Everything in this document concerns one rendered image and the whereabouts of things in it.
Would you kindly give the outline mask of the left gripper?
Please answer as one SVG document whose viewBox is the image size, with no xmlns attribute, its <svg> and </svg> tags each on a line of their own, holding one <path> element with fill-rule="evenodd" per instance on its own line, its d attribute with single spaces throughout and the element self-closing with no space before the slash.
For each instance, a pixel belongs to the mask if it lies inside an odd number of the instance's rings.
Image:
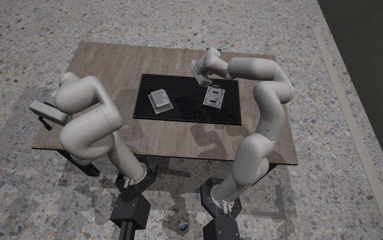
<svg viewBox="0 0 383 240">
<path fill-rule="evenodd" d="M 38 119 L 43 123 L 43 126 L 49 131 L 52 129 L 52 127 L 48 123 L 46 123 L 43 120 L 43 118 L 48 119 L 49 121 L 57 123 L 61 126 L 65 126 L 67 123 L 73 120 L 68 114 L 59 111 L 56 108 L 56 106 L 53 103 L 50 103 L 49 101 L 44 101 L 44 103 L 42 103 L 40 101 L 35 100 L 28 108 L 39 116 Z"/>
</svg>

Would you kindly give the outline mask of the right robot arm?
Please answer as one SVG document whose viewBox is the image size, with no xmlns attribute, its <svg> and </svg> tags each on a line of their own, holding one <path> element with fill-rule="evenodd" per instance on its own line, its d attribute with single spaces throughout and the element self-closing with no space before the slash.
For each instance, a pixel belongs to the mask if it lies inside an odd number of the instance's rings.
<svg viewBox="0 0 383 240">
<path fill-rule="evenodd" d="M 232 212 L 234 201 L 268 172 L 269 162 L 266 157 L 274 151 L 285 120 L 281 104 L 292 100 L 294 88 L 273 60 L 234 57 L 226 63 L 220 57 L 220 52 L 210 47 L 197 60 L 195 68 L 203 75 L 216 74 L 226 79 L 261 81 L 253 89 L 260 110 L 256 131 L 240 142 L 231 173 L 210 191 L 213 203 L 224 214 L 228 214 L 228 210 Z"/>
</svg>

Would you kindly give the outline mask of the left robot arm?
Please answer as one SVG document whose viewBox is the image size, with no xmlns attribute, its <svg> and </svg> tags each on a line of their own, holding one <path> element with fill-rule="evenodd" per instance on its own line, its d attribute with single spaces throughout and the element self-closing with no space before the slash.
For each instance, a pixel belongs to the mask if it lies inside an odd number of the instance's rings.
<svg viewBox="0 0 383 240">
<path fill-rule="evenodd" d="M 67 123 L 59 141 L 73 161 L 86 166 L 99 157 L 108 159 L 124 175 L 124 189 L 144 179 L 147 166 L 139 162 L 122 139 L 118 129 L 124 118 L 104 84 L 95 76 L 80 79 L 72 72 L 64 73 L 59 87 L 44 101 L 73 118 L 97 103 L 101 105 Z"/>
</svg>

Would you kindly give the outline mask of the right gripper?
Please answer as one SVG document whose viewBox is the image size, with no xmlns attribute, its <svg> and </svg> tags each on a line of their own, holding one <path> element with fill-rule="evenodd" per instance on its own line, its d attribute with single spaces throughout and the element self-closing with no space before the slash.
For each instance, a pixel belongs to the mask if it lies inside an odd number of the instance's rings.
<svg viewBox="0 0 383 240">
<path fill-rule="evenodd" d="M 188 64 L 193 75 L 195 76 L 198 84 L 202 87 L 213 87 L 213 88 L 219 88 L 218 85 L 212 85 L 213 82 L 211 81 L 211 79 L 209 79 L 208 75 L 205 74 L 201 74 L 200 72 L 197 71 L 197 69 L 195 68 L 195 64 L 197 63 L 197 60 L 191 60 L 191 62 Z"/>
</svg>

